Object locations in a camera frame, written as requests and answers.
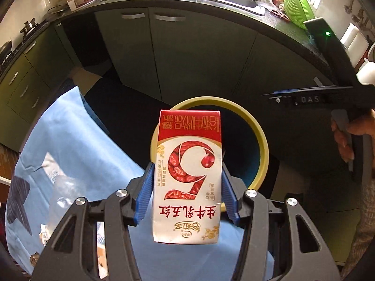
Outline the red white milk carton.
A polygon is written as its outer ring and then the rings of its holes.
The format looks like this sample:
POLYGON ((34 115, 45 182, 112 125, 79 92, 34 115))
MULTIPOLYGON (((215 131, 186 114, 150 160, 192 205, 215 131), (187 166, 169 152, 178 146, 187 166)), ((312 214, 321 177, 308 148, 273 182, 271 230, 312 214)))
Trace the red white milk carton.
POLYGON ((162 110, 154 172, 154 241, 217 243, 221 175, 220 112, 162 110))

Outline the yellow rimmed trash bin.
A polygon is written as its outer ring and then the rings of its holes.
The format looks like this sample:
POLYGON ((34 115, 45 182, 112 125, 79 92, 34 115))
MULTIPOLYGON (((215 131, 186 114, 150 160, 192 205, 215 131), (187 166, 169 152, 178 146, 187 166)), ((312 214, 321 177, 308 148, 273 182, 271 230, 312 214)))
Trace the yellow rimmed trash bin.
POLYGON ((269 148, 266 136, 256 119, 240 105, 219 97, 201 96, 185 100, 171 109, 162 109, 158 125, 154 130, 151 140, 150 157, 153 163, 157 163, 157 155, 161 150, 159 143, 160 128, 174 128, 174 116, 183 110, 192 114, 197 114, 198 110, 219 110, 231 112, 240 118, 240 124, 246 124, 248 133, 238 142, 225 141, 226 145, 239 145, 240 152, 244 155, 244 159, 240 162, 242 179, 245 186, 250 189, 257 190, 262 185, 269 164, 269 148))

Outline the blue star tablecloth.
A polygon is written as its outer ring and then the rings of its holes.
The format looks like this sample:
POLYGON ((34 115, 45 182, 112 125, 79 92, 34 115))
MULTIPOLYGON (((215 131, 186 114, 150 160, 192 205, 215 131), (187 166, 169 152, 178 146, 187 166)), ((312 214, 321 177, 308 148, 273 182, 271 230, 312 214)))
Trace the blue star tablecloth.
POLYGON ((47 109, 15 166, 6 206, 12 258, 32 280, 98 280, 97 224, 104 224, 109 280, 269 280, 274 260, 267 243, 250 238, 256 207, 266 199, 241 180, 235 225, 221 202, 215 244, 165 244, 153 239, 153 193, 135 224, 139 167, 88 114, 78 88, 47 109), (46 229, 58 175, 81 180, 86 193, 52 234, 46 229))

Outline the green plastic colander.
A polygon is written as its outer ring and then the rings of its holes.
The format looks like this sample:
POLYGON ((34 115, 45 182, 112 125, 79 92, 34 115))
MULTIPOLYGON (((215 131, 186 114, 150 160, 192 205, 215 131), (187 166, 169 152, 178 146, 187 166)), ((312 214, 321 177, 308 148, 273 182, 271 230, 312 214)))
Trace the green plastic colander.
POLYGON ((292 23, 307 30, 304 22, 315 18, 308 0, 284 0, 285 13, 292 23))

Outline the beige knit sweater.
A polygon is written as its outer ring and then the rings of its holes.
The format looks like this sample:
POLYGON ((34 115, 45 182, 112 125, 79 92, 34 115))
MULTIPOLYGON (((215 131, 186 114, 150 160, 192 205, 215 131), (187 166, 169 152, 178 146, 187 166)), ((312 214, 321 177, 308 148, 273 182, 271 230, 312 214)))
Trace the beige knit sweater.
POLYGON ((350 253, 341 271, 342 279, 354 269, 374 237, 374 191, 374 179, 362 185, 360 195, 360 221, 356 226, 350 253))

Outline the black wok with lid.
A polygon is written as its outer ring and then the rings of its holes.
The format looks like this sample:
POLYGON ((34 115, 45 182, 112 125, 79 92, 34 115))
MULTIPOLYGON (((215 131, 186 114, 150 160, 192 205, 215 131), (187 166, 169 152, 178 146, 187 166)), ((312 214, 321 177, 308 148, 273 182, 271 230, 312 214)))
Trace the black wok with lid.
POLYGON ((0 49, 0 60, 1 62, 6 58, 6 56, 10 53, 12 48, 12 41, 5 42, 0 49))

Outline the small black pot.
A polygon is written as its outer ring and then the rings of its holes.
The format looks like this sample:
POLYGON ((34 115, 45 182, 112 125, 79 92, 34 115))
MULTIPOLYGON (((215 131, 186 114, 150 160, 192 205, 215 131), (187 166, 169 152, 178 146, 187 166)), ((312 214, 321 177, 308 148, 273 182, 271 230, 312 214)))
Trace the small black pot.
POLYGON ((35 22, 35 18, 33 18, 31 21, 26 21, 23 28, 20 30, 20 33, 26 36, 37 25, 38 24, 35 22))

